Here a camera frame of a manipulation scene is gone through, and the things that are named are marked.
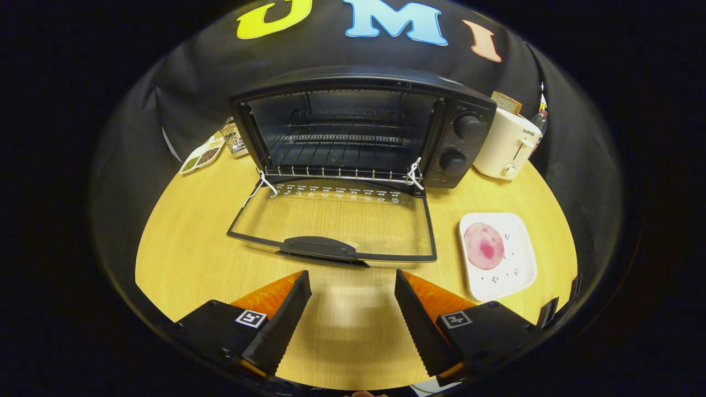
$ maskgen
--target white toaster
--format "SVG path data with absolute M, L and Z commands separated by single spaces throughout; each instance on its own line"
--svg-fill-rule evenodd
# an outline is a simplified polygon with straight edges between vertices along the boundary
M 512 180 L 541 137 L 539 128 L 529 120 L 498 108 L 473 166 L 489 177 Z

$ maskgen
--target orange letter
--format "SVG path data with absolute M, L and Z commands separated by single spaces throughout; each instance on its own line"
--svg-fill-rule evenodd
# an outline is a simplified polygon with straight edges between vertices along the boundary
M 266 4 L 260 8 L 243 14 L 238 21 L 236 36 L 241 39 L 254 39 L 287 29 L 295 23 L 301 22 L 311 11 L 311 0 L 285 0 L 292 2 L 292 10 L 289 15 L 274 22 L 265 22 L 265 13 L 275 4 Z
M 469 20 L 463 20 L 463 23 L 471 28 L 473 33 L 473 39 L 476 40 L 476 44 L 471 47 L 473 52 L 480 55 L 481 57 L 490 59 L 495 62 L 502 62 L 502 58 L 495 52 L 495 44 L 493 44 L 493 32 L 487 30 L 486 28 L 473 23 Z

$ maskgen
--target oven door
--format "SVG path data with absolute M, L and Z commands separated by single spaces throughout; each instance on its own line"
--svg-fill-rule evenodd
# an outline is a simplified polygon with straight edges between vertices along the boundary
M 278 254 L 344 265 L 436 260 L 423 192 L 345 179 L 256 186 L 227 234 Z

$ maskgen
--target round meat slice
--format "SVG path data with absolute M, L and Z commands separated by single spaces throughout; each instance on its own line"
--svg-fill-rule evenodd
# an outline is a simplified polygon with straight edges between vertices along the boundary
M 485 223 L 474 223 L 463 234 L 466 255 L 473 266 L 484 270 L 495 268 L 503 260 L 505 246 L 497 230 Z

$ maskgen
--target toaster oven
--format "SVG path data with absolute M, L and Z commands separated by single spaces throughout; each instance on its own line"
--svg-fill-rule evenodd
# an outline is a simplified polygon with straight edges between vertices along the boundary
M 419 72 L 365 66 L 303 69 L 232 97 L 258 171 L 453 188 L 485 141 L 490 98 Z
M 459 83 L 360 66 L 279 76 L 230 106 L 261 180 L 227 234 L 363 267 L 436 260 L 424 189 L 458 184 L 496 112 Z

